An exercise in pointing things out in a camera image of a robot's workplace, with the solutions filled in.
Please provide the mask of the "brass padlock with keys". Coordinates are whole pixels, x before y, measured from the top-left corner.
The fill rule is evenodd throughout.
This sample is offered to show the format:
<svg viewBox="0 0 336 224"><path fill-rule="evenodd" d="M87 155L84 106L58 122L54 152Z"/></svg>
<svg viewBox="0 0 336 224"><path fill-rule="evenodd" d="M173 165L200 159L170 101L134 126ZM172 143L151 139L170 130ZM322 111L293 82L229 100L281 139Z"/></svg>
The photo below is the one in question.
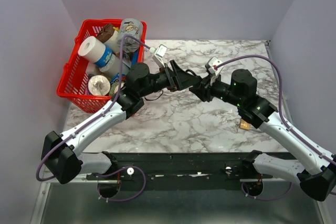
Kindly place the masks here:
<svg viewBox="0 0 336 224"><path fill-rule="evenodd" d="M249 123L247 123L246 121L244 121L243 119L239 119L236 121L236 126L238 129L242 129L242 130L250 130L251 129L251 125Z"/></svg>

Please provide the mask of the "black padlock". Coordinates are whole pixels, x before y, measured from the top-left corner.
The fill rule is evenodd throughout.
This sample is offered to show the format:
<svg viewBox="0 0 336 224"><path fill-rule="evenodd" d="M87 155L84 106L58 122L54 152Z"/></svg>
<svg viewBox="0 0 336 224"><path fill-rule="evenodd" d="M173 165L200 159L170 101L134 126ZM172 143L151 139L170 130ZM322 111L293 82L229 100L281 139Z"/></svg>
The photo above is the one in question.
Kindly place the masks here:
<svg viewBox="0 0 336 224"><path fill-rule="evenodd" d="M185 72L190 73L193 76L196 76L196 73L193 70L191 70L191 69L187 69L187 70L185 70Z"/></svg>

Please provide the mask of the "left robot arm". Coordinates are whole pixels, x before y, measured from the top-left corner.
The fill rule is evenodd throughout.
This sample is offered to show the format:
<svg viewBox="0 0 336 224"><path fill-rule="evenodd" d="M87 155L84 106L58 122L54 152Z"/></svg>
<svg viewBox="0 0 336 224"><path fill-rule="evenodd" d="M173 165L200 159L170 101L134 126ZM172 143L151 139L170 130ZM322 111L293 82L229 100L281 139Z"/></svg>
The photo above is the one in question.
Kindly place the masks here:
<svg viewBox="0 0 336 224"><path fill-rule="evenodd" d="M66 184L82 173L99 173L104 179L116 175L116 162L108 153L83 155L85 148L109 128L134 115L144 105L144 97L157 91L185 90L201 82L201 77L181 69L172 60L158 73L151 74L145 63L134 64L124 86L105 106L67 132L51 131L45 136L41 161L53 178Z"/></svg>

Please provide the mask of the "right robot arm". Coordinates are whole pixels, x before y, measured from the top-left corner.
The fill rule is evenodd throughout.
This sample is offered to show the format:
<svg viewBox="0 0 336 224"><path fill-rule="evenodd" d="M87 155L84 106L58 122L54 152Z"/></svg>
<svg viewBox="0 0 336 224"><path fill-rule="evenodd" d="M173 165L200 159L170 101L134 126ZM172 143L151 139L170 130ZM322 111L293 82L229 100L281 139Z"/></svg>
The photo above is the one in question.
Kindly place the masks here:
<svg viewBox="0 0 336 224"><path fill-rule="evenodd" d="M209 102L218 98L234 105L243 120L271 136L294 156L294 160L272 157L253 151L250 160L241 165L242 173L249 178L266 174L299 185L311 198L324 201L335 187L335 158L302 132L282 120L279 110L267 99L257 95L257 80L246 69L235 70L230 84L217 78L201 78L189 89L200 100Z"/></svg>

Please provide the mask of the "white blue labelled bottle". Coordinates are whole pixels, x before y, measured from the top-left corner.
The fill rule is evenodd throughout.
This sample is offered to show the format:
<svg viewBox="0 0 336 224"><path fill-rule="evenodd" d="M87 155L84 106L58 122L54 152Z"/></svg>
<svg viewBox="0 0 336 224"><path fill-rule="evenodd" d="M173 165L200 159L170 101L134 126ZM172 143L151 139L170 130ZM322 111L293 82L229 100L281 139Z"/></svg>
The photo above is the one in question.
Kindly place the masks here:
<svg viewBox="0 0 336 224"><path fill-rule="evenodd" d="M109 78L113 79L118 74L127 74L129 67L123 62L122 71L120 71L120 59L116 57L109 47L105 47L105 51L101 58L94 63Z"/></svg>

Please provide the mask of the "silver foil wrapped roll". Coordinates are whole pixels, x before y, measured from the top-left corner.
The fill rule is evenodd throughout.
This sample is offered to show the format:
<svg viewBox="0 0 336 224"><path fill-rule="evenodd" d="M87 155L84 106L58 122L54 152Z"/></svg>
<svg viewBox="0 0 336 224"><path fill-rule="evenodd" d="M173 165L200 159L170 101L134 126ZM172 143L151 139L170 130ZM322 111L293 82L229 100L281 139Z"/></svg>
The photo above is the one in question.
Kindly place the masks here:
<svg viewBox="0 0 336 224"><path fill-rule="evenodd" d="M110 91L110 81L103 75L92 76L88 81L88 91L92 95L105 96Z"/></svg>

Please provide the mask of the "brown chocolate wrapped item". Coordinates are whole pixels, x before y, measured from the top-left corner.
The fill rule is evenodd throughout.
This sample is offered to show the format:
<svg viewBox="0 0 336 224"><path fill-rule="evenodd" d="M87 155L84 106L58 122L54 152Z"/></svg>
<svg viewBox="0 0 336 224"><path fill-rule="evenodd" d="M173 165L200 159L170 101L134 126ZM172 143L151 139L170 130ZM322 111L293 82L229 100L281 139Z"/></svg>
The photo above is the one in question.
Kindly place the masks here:
<svg viewBox="0 0 336 224"><path fill-rule="evenodd" d="M96 38L102 43L107 42L114 34L115 29L111 23L104 25L100 32L97 34Z"/></svg>

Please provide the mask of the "white toilet paper roll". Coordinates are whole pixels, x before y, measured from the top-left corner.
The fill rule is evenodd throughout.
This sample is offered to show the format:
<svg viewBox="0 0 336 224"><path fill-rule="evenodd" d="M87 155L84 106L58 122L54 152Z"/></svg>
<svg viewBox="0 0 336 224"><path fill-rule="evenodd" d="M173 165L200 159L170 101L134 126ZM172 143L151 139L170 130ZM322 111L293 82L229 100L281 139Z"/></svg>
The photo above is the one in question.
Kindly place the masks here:
<svg viewBox="0 0 336 224"><path fill-rule="evenodd" d="M105 52L106 46L95 36L86 38L78 49L78 55L84 57L91 63L95 63L101 59Z"/></svg>

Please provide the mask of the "red plastic basket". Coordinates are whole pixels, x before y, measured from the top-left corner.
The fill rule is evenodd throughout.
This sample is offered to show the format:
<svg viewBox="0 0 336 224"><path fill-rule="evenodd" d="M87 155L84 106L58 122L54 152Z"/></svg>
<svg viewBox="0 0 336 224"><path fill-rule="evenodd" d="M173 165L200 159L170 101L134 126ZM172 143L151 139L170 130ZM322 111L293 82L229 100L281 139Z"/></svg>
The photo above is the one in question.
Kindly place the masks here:
<svg viewBox="0 0 336 224"><path fill-rule="evenodd" d="M86 38L96 36L101 28L108 23L120 27L122 19L86 19L83 21L56 90L59 97L68 99L86 113L96 113L111 100L111 97L95 96L88 93L88 66L90 62L78 55L78 49Z"/></svg>

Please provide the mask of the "black mounting rail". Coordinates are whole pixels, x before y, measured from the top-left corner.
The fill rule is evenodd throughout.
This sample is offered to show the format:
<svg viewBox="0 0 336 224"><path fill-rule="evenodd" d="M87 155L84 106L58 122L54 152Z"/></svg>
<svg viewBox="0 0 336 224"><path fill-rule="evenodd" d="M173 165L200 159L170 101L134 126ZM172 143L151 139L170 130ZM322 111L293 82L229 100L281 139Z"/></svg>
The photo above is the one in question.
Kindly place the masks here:
<svg viewBox="0 0 336 224"><path fill-rule="evenodd" d="M121 180L122 190L181 191L239 190L240 183L257 182L262 178L246 164L249 153L114 153L115 169L134 166L135 173L103 178L92 174L87 180L99 184Z"/></svg>

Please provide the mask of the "metal table frame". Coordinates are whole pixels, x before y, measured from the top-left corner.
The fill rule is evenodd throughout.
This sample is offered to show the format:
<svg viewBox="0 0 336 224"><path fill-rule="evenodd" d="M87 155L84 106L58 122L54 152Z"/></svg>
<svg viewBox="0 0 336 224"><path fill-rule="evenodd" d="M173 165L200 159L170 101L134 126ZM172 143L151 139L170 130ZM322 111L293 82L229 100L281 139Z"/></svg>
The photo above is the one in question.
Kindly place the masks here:
<svg viewBox="0 0 336 224"><path fill-rule="evenodd" d="M294 160L286 152L266 153ZM119 170L115 165L107 178ZM32 223L335 223L326 202L316 201L291 182L260 174L257 182L241 182L239 190L122 190L121 180L99 184L81 174L62 185L43 183Z"/></svg>

